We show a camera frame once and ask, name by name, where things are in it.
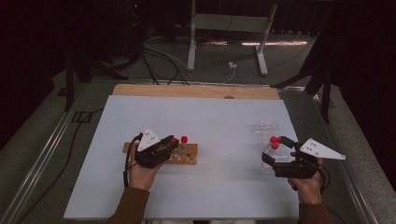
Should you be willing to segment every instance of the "dark background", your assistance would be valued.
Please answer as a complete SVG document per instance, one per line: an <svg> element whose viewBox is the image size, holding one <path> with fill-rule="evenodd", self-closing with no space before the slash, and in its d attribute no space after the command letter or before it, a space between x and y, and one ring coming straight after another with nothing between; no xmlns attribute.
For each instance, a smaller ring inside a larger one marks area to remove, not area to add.
<svg viewBox="0 0 396 224"><path fill-rule="evenodd" d="M269 8L265 5L249 7L250 3L261 4L262 1L244 1L242 5L229 2L232 3L224 7L223 13L238 8L236 14L254 16ZM179 35L175 23L190 23L190 1L131 3L127 5L121 0L0 3L0 118L3 130L0 148L52 91L51 79L64 70L64 53L70 47L67 44L96 61L112 63L111 56L139 54L139 43L144 38L142 30L148 24L172 39ZM272 32L320 33L302 70L332 61L332 84L340 87L395 188L393 160L396 150L392 140L396 120L393 100L396 6L392 1L359 1L357 4L334 1L332 5L313 5L312 1L303 7L280 4ZM197 10L210 12L217 6L213 6L213 1L202 1ZM331 56L334 49L341 50L337 57ZM83 81L89 77L78 75Z"/></svg>

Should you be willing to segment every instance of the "white panel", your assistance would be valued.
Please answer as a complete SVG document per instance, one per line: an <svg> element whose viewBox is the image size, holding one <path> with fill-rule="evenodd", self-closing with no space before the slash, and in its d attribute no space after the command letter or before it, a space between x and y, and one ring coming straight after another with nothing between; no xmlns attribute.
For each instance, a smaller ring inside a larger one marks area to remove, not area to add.
<svg viewBox="0 0 396 224"><path fill-rule="evenodd" d="M152 147L155 144L161 142L160 136L158 136L154 131L150 128L147 128L142 136L142 140L139 143L139 147L137 148L138 151L143 151L148 147Z"/></svg>
<svg viewBox="0 0 396 224"><path fill-rule="evenodd" d="M227 30L262 33L268 23L263 17L244 17L217 14L195 15L195 28L207 30Z"/></svg>
<svg viewBox="0 0 396 224"><path fill-rule="evenodd" d="M260 166L262 143L253 130L267 120L297 141L281 100L109 96L64 217L114 213L123 191L123 144L147 127L159 136L186 135L199 153L196 165L161 168L146 218L297 217L297 193Z"/></svg>
<svg viewBox="0 0 396 224"><path fill-rule="evenodd" d="M342 155L329 147L322 145L314 139L308 139L301 147L300 150L306 154L314 157L334 160L344 160L345 155Z"/></svg>

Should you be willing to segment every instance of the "white triangular marker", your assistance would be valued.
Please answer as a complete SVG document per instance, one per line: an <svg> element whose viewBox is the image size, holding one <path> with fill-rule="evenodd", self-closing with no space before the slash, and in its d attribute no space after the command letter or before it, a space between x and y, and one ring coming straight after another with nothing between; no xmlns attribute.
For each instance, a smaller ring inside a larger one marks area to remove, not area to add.
<svg viewBox="0 0 396 224"><path fill-rule="evenodd" d="M152 147L159 142L161 142L161 138L150 128L147 128L143 133L142 140L140 140L137 151L143 151L144 149Z"/></svg>
<svg viewBox="0 0 396 224"><path fill-rule="evenodd" d="M329 147L323 146L321 143L313 140L312 138L308 139L301 147L300 151L323 159L335 159L335 160L344 160L346 158L345 155L340 154Z"/></svg>

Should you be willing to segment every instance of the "hand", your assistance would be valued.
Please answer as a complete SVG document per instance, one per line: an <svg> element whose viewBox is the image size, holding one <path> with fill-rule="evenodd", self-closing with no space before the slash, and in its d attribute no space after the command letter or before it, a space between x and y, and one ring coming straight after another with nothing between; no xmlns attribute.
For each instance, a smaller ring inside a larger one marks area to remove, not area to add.
<svg viewBox="0 0 396 224"><path fill-rule="evenodd" d="M322 164L323 159L318 158L318 163ZM316 172L311 179L288 179L291 187L298 190L298 198L300 203L308 204L322 203L320 194L321 181L322 179L319 172Z"/></svg>
<svg viewBox="0 0 396 224"><path fill-rule="evenodd" d="M131 156L129 165L136 164L134 160L134 151L131 150ZM144 168L139 164L135 165L128 171L129 176L129 187L136 189L144 189L149 190L154 183L154 177L157 174L157 171L163 166L162 164L157 165L153 169Z"/></svg>

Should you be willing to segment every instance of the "black stand leg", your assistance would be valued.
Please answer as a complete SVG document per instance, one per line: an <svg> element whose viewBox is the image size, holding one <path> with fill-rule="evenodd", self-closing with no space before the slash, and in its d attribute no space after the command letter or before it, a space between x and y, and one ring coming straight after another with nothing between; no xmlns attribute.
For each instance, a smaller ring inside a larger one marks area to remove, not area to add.
<svg viewBox="0 0 396 224"><path fill-rule="evenodd" d="M64 111L68 111L74 103L74 72L76 72L78 79L81 82L90 82L92 79L92 75L87 64L104 71L105 74L115 79L128 79L128 77L123 77L83 53L78 52L69 44L65 43L65 45L66 107Z"/></svg>
<svg viewBox="0 0 396 224"><path fill-rule="evenodd" d="M325 119L325 121L330 123L328 110L330 103L330 89L332 84L332 70L329 67L330 66L328 63L326 65L320 64L320 65L312 66L311 68L308 68L303 72L300 72L298 75L291 77L281 83L270 85L270 87L283 89L304 77L311 76L311 79L306 85L304 91L307 94L317 94L320 87L324 85L320 110L321 110L321 115Z"/></svg>

